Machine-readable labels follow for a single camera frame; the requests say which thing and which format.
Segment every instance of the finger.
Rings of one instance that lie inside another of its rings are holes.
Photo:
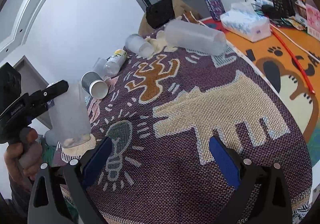
[[[25,176],[34,176],[39,171],[40,165],[42,164],[42,158],[39,158],[38,161],[27,169],[23,170]]]
[[[16,183],[20,183],[22,177],[16,165],[15,159],[19,157],[22,152],[23,145],[21,143],[16,143],[8,146],[7,151],[4,153],[4,162],[7,166],[10,176]]]
[[[26,141],[28,143],[32,143],[33,141],[35,141],[38,138],[38,133],[35,129],[31,129],[26,137]]]

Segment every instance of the human hand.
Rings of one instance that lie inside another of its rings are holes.
[[[30,128],[29,133],[27,134],[26,141],[28,143],[34,142],[38,138],[38,133]],[[8,172],[11,178],[19,185],[26,187],[23,183],[23,177],[19,172],[16,159],[18,159],[23,153],[23,145],[22,143],[15,143],[9,145],[7,151],[4,153],[4,162],[7,166]],[[40,165],[42,164],[41,153],[38,158],[35,159],[35,163],[23,170],[23,174],[28,176],[31,180],[34,180],[36,177],[36,173],[39,170]]]

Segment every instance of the red cable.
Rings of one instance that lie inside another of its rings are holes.
[[[297,60],[297,58],[295,57],[295,55],[291,52],[291,50],[289,49],[289,47],[287,47],[287,45],[283,42],[283,40],[281,39],[281,37],[279,37],[274,31],[273,29],[271,29],[271,32],[273,33],[273,35],[279,40],[279,42],[284,46],[284,48],[288,51],[288,53],[290,54],[290,56],[292,57],[292,59],[294,60],[294,62],[296,63],[296,65],[299,68],[299,71],[302,73],[302,76],[304,78],[304,80],[306,81],[306,84],[309,88],[309,91],[313,94],[315,94],[315,90],[313,89],[311,82],[309,81],[308,76],[306,75],[304,69],[302,68],[301,64],[299,63],[299,61]]]

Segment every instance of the purple can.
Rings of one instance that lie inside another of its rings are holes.
[[[205,0],[210,14],[215,21],[220,21],[220,15],[225,13],[221,0]]]

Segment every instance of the woven blanket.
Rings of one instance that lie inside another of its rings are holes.
[[[234,192],[209,151],[209,139],[219,136],[257,165],[278,162],[292,210],[303,206],[312,172],[301,131],[234,47],[221,56],[173,48],[163,28],[147,39],[154,54],[142,59],[129,51],[107,97],[88,101],[91,140],[63,150],[58,144],[54,165],[80,158],[109,136],[112,155],[87,189],[109,223],[212,223]]]

